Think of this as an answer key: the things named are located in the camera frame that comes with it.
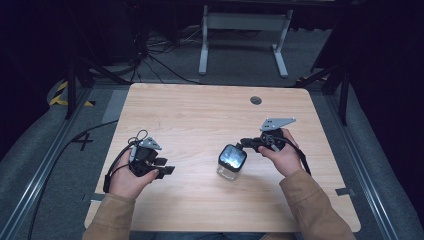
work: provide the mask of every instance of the jacket sleeve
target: jacket sleeve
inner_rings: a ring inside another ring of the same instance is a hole
[[[83,239],[128,239],[135,200],[107,193]]]
[[[327,194],[305,171],[289,175],[280,186],[305,239],[355,239]]]

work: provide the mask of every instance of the metal frame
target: metal frame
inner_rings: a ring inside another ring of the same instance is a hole
[[[46,153],[46,156],[38,167],[37,172],[28,183],[21,200],[16,205],[15,210],[1,231],[0,239],[13,239],[15,237],[32,205],[38,197],[41,197],[39,196],[41,188],[47,180],[49,172],[53,170],[55,159],[61,148],[64,146],[65,138],[69,133],[78,112],[84,107],[90,93],[91,89],[89,88],[81,89],[76,108],[74,109],[75,111],[73,111],[73,114],[69,117],[69,119],[65,120],[60,127],[52,145]]]
[[[387,215],[386,209],[383,206],[380,195],[371,180],[361,155],[359,154],[359,151],[355,145],[355,141],[349,132],[349,128],[341,122],[341,119],[338,116],[339,107],[337,106],[336,100],[331,96],[325,96],[325,100],[330,108],[330,112],[334,120],[337,122],[336,125],[346,142],[349,153],[353,159],[353,169],[358,177],[362,189],[364,190],[365,197],[367,198],[368,204],[371,207],[378,227],[380,228],[381,234],[383,235],[384,239],[399,239],[394,229],[393,223],[391,222],[389,216]]]
[[[272,45],[278,71],[283,78],[288,77],[286,65],[284,64],[281,49],[287,35],[293,10],[288,10],[285,15],[265,14],[238,14],[238,13],[210,13],[208,6],[203,7],[202,24],[202,50],[200,53],[199,74],[205,75],[208,64],[208,29],[240,29],[260,31],[280,31],[280,39],[277,44]]]

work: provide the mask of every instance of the wooden table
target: wooden table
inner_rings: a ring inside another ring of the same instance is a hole
[[[254,105],[252,96],[262,99]],[[359,231],[360,223],[344,188],[329,143],[309,93],[304,89],[133,84],[121,113],[96,193],[127,140],[146,129],[163,148],[158,157],[175,166],[172,175],[155,180],[137,199],[132,230],[295,232],[299,231],[278,185],[283,178],[270,160],[246,149],[247,160],[236,181],[216,173],[227,144],[258,137],[266,118],[295,117],[287,125],[307,156],[314,179],[334,209]],[[99,202],[92,202],[85,225]]]

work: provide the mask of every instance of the metal stand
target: metal stand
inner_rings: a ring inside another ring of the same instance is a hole
[[[292,14],[293,10],[288,10],[285,15],[209,13],[208,6],[204,6],[202,26],[203,42],[200,53],[199,74],[206,74],[209,50],[208,29],[240,29],[281,32],[278,43],[272,45],[272,51],[277,62],[280,76],[283,78],[288,77],[281,49],[287,35]]]
[[[68,112],[66,113],[65,119],[69,119],[72,113],[76,109],[77,101],[77,86],[76,79],[79,80],[80,84],[84,88],[91,88],[94,85],[94,79],[89,72],[89,69],[93,68],[103,76],[110,78],[114,82],[121,85],[130,85],[131,83],[124,79],[116,76],[112,72],[108,71],[104,67],[98,66],[87,59],[74,56],[71,58],[68,64]]]

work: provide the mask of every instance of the gray bracket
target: gray bracket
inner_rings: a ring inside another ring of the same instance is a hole
[[[140,144],[138,144],[138,146],[156,149],[156,150],[162,150],[162,148],[159,146],[159,144],[157,144],[157,142],[155,140],[153,140],[153,138],[151,138],[151,137],[148,137],[148,138],[144,139],[143,141],[141,141]]]
[[[267,118],[262,124],[261,131],[271,131],[296,122],[296,118]]]
[[[351,188],[338,188],[336,189],[336,193],[337,196],[349,195],[352,197],[356,195],[355,191],[353,191]]]

